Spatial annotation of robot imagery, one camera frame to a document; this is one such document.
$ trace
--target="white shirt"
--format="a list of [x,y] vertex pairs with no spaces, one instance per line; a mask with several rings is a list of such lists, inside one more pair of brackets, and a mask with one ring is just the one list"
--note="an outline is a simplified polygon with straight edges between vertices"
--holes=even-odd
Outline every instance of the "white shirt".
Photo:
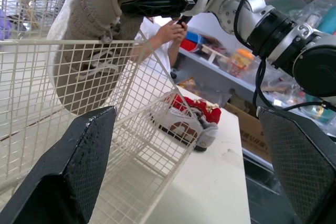
[[[156,35],[156,33],[159,31],[160,25],[157,23],[152,23],[147,18],[143,19],[143,22],[140,26],[140,30],[143,32],[146,39],[150,39]],[[140,33],[138,33],[135,37],[135,40],[142,40],[142,36]],[[171,42],[163,44],[160,48],[155,50],[156,55],[158,56],[159,60],[161,61],[163,67],[167,70],[168,74],[171,71],[170,68],[170,61],[168,56],[168,49],[171,46]],[[154,54],[149,55],[143,62],[143,65],[147,65],[150,68],[155,69],[158,72],[162,72],[162,68],[158,61],[156,60]]]

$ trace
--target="person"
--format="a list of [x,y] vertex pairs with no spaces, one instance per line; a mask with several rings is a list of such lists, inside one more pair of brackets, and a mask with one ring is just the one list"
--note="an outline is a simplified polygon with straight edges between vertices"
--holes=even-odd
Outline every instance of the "person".
[[[165,70],[170,73],[171,68],[176,62],[178,49],[188,29],[186,23],[182,22],[182,25],[178,25],[176,22],[177,20],[171,20],[164,26],[160,26],[153,20],[150,20],[150,18],[145,17],[140,30],[148,40],[148,44],[144,44],[142,47],[133,50],[132,54],[137,56],[136,59],[143,52],[142,64],[149,66],[157,72],[162,72],[162,67],[152,53],[155,51]],[[139,32],[135,40],[141,39],[142,35]]]

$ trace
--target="metal rack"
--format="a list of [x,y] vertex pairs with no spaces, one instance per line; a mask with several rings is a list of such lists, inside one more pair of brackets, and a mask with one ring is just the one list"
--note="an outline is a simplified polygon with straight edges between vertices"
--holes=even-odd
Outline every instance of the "metal rack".
[[65,0],[1,0],[3,39],[43,38]]
[[[114,52],[105,61],[125,58],[110,96],[101,106],[118,110],[106,174],[90,223],[144,223],[196,140],[185,145],[159,130],[156,118],[164,117],[180,95],[167,72],[133,62],[140,41],[114,41],[110,45],[82,40],[1,41],[0,52],[0,210],[11,198],[37,160],[60,139],[77,116],[67,110],[48,75],[53,46],[64,53],[66,45],[79,45],[84,54]],[[80,70],[88,73],[90,69]],[[91,95],[99,99],[99,94]],[[181,116],[197,120],[186,109]],[[179,129],[189,135],[189,127]]]

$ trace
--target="table surface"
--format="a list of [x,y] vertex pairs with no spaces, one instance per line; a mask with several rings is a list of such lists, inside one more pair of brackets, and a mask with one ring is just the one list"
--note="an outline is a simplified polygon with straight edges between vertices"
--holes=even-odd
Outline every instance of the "table surface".
[[146,224],[250,223],[238,118],[221,111],[215,142],[190,155]]

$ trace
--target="black gripper pad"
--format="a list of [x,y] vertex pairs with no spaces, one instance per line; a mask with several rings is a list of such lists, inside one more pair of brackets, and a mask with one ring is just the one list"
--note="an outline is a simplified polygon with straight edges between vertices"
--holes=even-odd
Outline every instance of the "black gripper pad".
[[0,212],[0,223],[88,223],[106,171],[116,116],[110,106],[74,119]]

